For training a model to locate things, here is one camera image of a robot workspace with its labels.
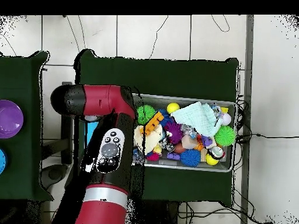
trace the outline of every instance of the towel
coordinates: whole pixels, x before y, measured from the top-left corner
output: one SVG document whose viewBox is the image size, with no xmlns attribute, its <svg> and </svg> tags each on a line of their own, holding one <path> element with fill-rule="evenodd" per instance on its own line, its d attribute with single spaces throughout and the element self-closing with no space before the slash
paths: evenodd
<svg viewBox="0 0 299 224">
<path fill-rule="evenodd" d="M 222 118 L 216 118 L 214 111 L 205 103 L 195 102 L 187 107 L 171 113 L 178 124 L 190 125 L 197 133 L 206 137 L 213 137 L 223 122 Z"/>
</svg>

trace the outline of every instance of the blue spiky ball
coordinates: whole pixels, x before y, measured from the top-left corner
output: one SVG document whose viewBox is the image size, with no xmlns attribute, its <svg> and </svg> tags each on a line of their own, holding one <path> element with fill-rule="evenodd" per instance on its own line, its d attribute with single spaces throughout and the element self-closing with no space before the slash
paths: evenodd
<svg viewBox="0 0 299 224">
<path fill-rule="evenodd" d="M 158 110 L 164 117 L 162 121 L 160 121 L 160 124 L 162 127 L 166 126 L 167 123 L 174 123 L 173 118 L 168 114 L 168 112 L 165 109 L 159 109 Z"/>
<path fill-rule="evenodd" d="M 187 149 L 180 154 L 180 161 L 189 167 L 196 167 L 200 163 L 200 152 L 195 149 Z"/>
</svg>

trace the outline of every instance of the purple bowl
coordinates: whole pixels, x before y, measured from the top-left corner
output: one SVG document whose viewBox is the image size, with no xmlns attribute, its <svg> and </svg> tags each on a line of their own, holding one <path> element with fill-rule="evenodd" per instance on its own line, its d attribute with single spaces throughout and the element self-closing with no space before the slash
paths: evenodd
<svg viewBox="0 0 299 224">
<path fill-rule="evenodd" d="M 11 138 L 22 128 L 23 113 L 12 101 L 0 100 L 0 138 Z"/>
</svg>

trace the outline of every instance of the blue plate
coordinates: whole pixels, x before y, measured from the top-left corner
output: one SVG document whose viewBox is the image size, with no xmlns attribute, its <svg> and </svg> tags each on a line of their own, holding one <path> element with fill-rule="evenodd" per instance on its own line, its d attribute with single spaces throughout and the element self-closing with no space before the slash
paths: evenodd
<svg viewBox="0 0 299 224">
<path fill-rule="evenodd" d="M 2 149 L 0 149 L 0 174 L 4 171 L 6 166 L 6 156 Z"/>
</svg>

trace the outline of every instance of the dark green tablecloth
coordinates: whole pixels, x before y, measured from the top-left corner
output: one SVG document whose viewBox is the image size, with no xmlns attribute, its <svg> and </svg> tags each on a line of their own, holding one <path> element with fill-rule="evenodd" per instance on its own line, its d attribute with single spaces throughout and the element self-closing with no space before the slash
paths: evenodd
<svg viewBox="0 0 299 224">
<path fill-rule="evenodd" d="M 47 61 L 47 52 L 36 52 L 29 58 L 0 57 L 0 99 L 15 102 L 23 111 L 20 132 L 0 139 L 0 148 L 8 165 L 0 174 L 0 199 L 51 200 L 40 186 L 41 117 L 39 76 Z"/>
<path fill-rule="evenodd" d="M 77 80 L 87 85 L 124 85 L 133 93 L 236 101 L 238 60 L 225 62 L 193 60 L 165 61 L 125 58 L 97 58 L 91 50 L 77 56 Z M 84 126 L 79 143 L 84 145 Z M 133 186 L 140 168 L 133 167 Z M 145 168 L 145 200 L 222 201 L 231 205 L 232 173 Z"/>
</svg>

